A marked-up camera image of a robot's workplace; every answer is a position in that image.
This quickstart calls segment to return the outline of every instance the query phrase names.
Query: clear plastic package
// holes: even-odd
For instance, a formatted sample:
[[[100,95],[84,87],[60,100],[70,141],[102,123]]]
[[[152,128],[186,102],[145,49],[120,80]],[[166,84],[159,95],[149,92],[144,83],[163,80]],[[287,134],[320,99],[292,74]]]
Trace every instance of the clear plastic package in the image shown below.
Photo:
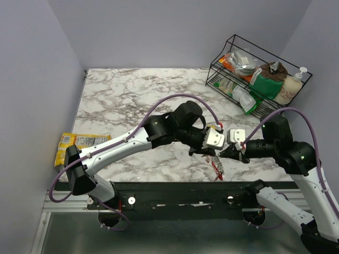
[[[252,107],[254,107],[256,104],[255,99],[248,93],[248,91],[246,91],[240,86],[236,86],[233,89],[232,95],[233,99],[240,102],[240,105],[242,106],[246,113],[250,111]]]
[[[235,49],[227,54],[227,61],[240,76],[250,76],[258,68],[258,60],[244,50]]]

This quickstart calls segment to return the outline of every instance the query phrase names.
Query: soap dispenser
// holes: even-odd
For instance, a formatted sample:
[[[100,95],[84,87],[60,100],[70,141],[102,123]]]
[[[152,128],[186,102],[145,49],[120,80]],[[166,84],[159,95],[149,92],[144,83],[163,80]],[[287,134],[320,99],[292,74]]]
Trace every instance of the soap dispenser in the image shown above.
[[[290,76],[285,79],[280,92],[274,99],[276,102],[282,105],[286,105],[291,102],[302,88],[301,79],[303,72],[307,72],[307,69],[305,67],[300,67],[300,72],[296,73],[293,77]]]

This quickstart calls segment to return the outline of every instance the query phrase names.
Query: gray floor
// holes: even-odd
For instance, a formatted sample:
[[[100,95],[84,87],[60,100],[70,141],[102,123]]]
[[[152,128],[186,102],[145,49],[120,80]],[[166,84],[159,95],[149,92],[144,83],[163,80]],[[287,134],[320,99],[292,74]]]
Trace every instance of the gray floor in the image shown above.
[[[267,223],[280,219],[273,214]],[[42,253],[309,253],[285,225],[257,230],[243,221],[133,222],[125,232],[100,229],[96,214],[53,214]]]

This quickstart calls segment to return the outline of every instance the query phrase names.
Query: label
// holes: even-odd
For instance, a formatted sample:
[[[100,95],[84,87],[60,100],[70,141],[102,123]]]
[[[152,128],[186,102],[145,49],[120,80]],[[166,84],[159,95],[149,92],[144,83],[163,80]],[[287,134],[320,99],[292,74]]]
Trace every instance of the label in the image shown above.
[[[256,78],[258,77],[258,75],[263,71],[262,68],[259,68],[258,70],[255,71],[255,73],[253,73],[252,79],[249,82],[251,85],[254,85]]]
[[[64,136],[63,140],[61,141],[61,144],[68,144],[70,142],[70,136]]]
[[[242,63],[243,63],[244,65],[248,65],[248,64],[249,64],[248,58],[247,58],[247,57],[241,57],[241,60],[242,60]]]
[[[79,147],[91,147],[106,142],[108,140],[107,137],[77,137],[75,144]]]
[[[286,99],[290,102],[296,96],[297,93],[288,92],[288,91],[286,91],[285,88],[281,87],[279,94],[280,94],[281,97],[283,97],[284,99]]]
[[[222,58],[219,59],[219,62],[220,62],[220,63],[223,63],[223,62],[225,62],[225,61],[226,61],[226,57],[225,57],[225,56],[223,56]]]
[[[227,87],[227,91],[225,92],[228,96],[233,97],[232,93],[234,89],[238,86],[237,83],[231,81]]]
[[[233,88],[232,98],[237,102],[240,102],[240,98],[246,95],[247,91],[240,86],[236,86]]]
[[[243,107],[244,111],[248,112],[255,105],[255,100],[249,98],[241,98],[240,104]]]

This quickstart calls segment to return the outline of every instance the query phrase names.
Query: green bag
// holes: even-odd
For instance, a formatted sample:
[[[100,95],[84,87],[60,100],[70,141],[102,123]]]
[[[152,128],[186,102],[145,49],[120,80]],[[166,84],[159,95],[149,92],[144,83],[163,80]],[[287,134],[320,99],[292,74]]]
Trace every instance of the green bag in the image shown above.
[[[267,63],[253,74],[249,88],[261,99],[274,99],[286,77],[287,70],[282,63]]]

